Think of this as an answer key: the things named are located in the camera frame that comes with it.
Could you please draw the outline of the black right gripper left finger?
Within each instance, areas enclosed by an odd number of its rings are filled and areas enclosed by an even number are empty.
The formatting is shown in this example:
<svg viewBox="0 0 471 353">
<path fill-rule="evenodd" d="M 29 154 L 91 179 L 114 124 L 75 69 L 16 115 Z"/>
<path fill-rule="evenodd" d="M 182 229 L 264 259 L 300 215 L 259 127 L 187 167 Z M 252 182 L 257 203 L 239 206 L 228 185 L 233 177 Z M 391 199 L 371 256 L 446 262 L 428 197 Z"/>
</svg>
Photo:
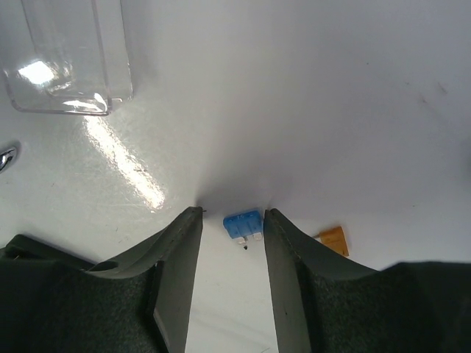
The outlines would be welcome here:
<svg viewBox="0 0 471 353">
<path fill-rule="evenodd" d="M 88 270 L 105 279 L 146 275 L 141 313 L 159 352 L 185 351 L 202 229 L 203 209 L 188 207 L 158 233 Z"/>
</svg>

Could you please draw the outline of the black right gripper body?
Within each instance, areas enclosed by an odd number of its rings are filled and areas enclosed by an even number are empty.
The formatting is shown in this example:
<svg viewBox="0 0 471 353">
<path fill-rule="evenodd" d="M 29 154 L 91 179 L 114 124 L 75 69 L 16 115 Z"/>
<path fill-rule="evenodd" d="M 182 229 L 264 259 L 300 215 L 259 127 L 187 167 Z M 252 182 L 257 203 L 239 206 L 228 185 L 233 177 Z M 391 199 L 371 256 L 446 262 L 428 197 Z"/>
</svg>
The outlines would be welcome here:
<svg viewBox="0 0 471 353">
<path fill-rule="evenodd" d="M 56 268 L 66 272 L 84 272 L 95 266 L 90 260 L 26 235 L 15 235 L 1 248 L 1 261 L 8 265 Z"/>
</svg>

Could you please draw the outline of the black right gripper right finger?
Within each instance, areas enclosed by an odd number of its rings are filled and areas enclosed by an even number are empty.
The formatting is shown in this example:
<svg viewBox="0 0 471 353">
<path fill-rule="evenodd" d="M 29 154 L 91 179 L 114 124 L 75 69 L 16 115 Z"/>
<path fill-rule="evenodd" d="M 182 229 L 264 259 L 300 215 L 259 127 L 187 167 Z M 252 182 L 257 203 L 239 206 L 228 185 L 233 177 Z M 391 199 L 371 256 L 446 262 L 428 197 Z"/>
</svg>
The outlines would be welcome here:
<svg viewBox="0 0 471 353">
<path fill-rule="evenodd" d="M 380 352 L 381 276 L 265 212 L 264 246 L 279 352 Z"/>
</svg>

